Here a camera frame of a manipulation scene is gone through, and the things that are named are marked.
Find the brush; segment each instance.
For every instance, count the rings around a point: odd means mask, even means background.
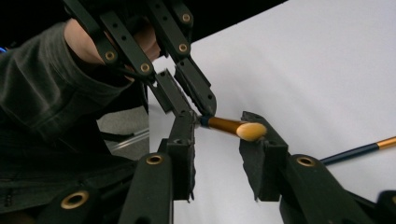
[[[365,155],[367,153],[371,153],[371,152],[375,152],[378,150],[395,147],[395,146],[396,146],[396,136],[381,140],[376,143],[372,143],[372,144],[365,145],[362,147],[356,147],[356,148],[350,149],[348,151],[341,152],[339,154],[325,158],[325,159],[321,160],[321,162],[325,165],[331,165],[331,164],[335,164],[340,161],[350,160],[350,159]]]
[[[230,133],[249,142],[256,141],[267,133],[267,128],[258,122],[206,116],[201,117],[200,121],[203,127]]]

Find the gray sleeve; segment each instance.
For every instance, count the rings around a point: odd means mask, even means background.
[[[0,106],[11,120],[45,141],[83,115],[100,110],[128,88],[84,74],[58,23],[17,49],[0,54]]]

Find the white table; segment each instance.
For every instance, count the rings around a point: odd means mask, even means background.
[[[323,159],[396,135],[396,1],[289,0],[192,45],[212,84],[217,116],[266,118],[291,154]],[[156,71],[174,72],[161,58]],[[150,151],[174,115],[149,96]],[[175,223],[283,223],[279,203],[255,202],[239,139],[195,130],[195,200],[175,202]],[[329,166],[342,186],[376,202],[396,189],[396,149]]]

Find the yellow brush tip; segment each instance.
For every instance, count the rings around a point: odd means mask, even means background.
[[[267,133],[267,128],[260,123],[244,123],[236,129],[236,134],[249,142],[256,141]]]

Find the hand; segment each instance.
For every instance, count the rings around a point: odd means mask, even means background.
[[[92,65],[105,64],[94,45],[92,39],[74,19],[70,19],[64,28],[64,39],[71,50],[85,63]],[[160,56],[160,47],[157,43],[153,27],[146,25],[134,35],[134,40],[146,53],[151,61]]]

